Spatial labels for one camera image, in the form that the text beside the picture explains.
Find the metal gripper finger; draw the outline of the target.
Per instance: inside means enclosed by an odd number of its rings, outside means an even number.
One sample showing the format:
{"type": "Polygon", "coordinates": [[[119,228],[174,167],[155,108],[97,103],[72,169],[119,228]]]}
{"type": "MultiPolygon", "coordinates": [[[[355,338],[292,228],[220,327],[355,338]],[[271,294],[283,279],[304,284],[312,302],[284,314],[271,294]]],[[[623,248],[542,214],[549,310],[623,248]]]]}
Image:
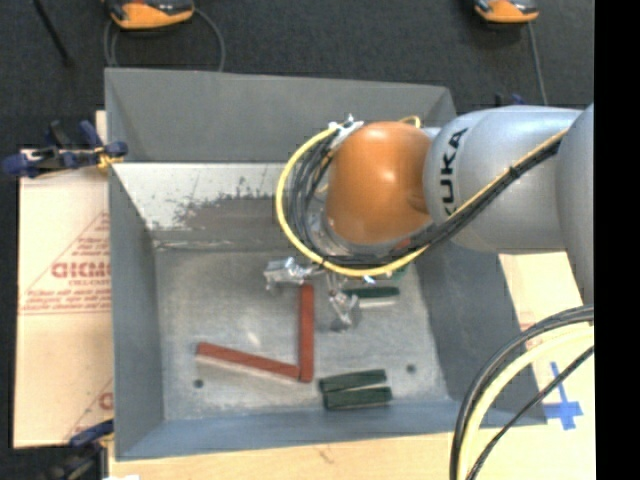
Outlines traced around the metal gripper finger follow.
{"type": "Polygon", "coordinates": [[[360,299],[356,294],[340,289],[329,291],[329,304],[335,316],[330,323],[331,330],[351,330],[361,320],[360,299]]]}
{"type": "Polygon", "coordinates": [[[312,265],[301,264],[294,257],[271,260],[263,271],[267,291],[276,291],[282,286],[300,286],[312,273],[312,265]]]}

